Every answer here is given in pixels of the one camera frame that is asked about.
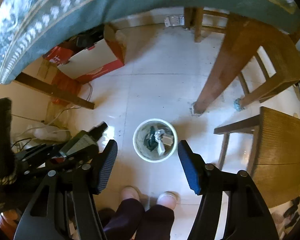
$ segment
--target red and white box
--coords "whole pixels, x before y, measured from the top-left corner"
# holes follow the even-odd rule
[[[105,25],[104,39],[73,55],[67,64],[58,68],[68,77],[85,84],[123,66],[123,52],[115,39],[115,32]]]

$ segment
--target floor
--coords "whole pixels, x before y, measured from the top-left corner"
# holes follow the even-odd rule
[[[104,148],[109,139],[118,143],[107,188],[95,197],[98,208],[116,209],[120,190],[127,185],[139,190],[145,205],[153,203],[160,193],[173,191],[179,200],[171,239],[186,239],[201,196],[189,188],[177,153],[162,163],[148,163],[138,157],[132,145],[136,127],[150,118],[164,119],[175,127],[179,139],[188,141],[193,152],[206,163],[216,163],[223,136],[213,134],[215,127],[259,114],[261,105],[300,117],[300,101],[291,87],[263,104],[255,102],[237,112],[233,102],[243,91],[239,80],[234,80],[203,115],[193,115],[192,104],[207,80],[224,34],[203,32],[202,42],[194,43],[193,33],[181,27],[147,25],[121,32],[126,37],[126,65],[91,82],[91,100],[96,108],[74,110],[69,128],[75,134],[105,121],[109,128],[99,141],[100,147]],[[255,59],[243,75],[250,89],[265,81]],[[84,86],[81,96],[85,98],[88,93],[89,87]],[[237,173],[245,169],[251,144],[251,135],[231,134],[223,170]],[[223,237],[226,209],[224,195],[216,239]]]

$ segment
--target person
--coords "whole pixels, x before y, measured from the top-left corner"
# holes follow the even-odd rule
[[[145,212],[138,192],[126,187],[121,192],[121,203],[115,215],[103,228],[108,240],[169,240],[174,222],[177,197],[171,192],[162,193],[157,204]]]

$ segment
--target beige shoe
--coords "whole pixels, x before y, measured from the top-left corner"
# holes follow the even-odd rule
[[[129,199],[129,198],[134,198],[134,199],[140,201],[139,194],[133,187],[125,187],[121,191],[121,201]]]
[[[158,197],[157,205],[162,205],[174,210],[177,205],[177,196],[171,192],[166,191]]]

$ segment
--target purple pants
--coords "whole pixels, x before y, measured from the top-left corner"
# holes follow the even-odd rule
[[[110,222],[104,227],[108,240],[169,240],[174,212],[172,209],[155,205],[147,212],[133,198],[123,200]]]

